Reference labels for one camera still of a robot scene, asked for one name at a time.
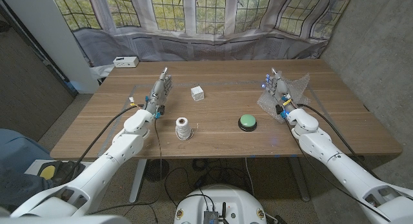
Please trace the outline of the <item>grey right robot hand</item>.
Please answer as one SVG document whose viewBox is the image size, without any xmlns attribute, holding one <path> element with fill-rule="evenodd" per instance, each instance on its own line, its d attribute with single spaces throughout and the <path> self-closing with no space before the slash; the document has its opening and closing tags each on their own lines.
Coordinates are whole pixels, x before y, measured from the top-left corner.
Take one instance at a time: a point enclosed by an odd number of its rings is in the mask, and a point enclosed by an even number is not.
<svg viewBox="0 0 413 224">
<path fill-rule="evenodd" d="M 282 123 L 289 113 L 297 108 L 292 94 L 281 72 L 271 68 L 272 73 L 267 74 L 262 84 L 263 93 L 257 102 L 267 113 Z"/>
</svg>

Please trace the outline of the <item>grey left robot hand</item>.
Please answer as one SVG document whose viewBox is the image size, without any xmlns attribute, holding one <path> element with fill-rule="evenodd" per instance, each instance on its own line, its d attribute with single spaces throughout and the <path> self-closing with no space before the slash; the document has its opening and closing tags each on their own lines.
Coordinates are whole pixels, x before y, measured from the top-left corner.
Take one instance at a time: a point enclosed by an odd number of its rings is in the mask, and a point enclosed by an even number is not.
<svg viewBox="0 0 413 224">
<path fill-rule="evenodd" d="M 144 109 L 156 118 L 159 118 L 165 113 L 165 103 L 167 96 L 170 93 L 172 85 L 172 76 L 167 74 L 168 68 L 165 67 L 159 76 L 159 79 L 154 83 L 149 96 L 145 98 Z"/>
</svg>

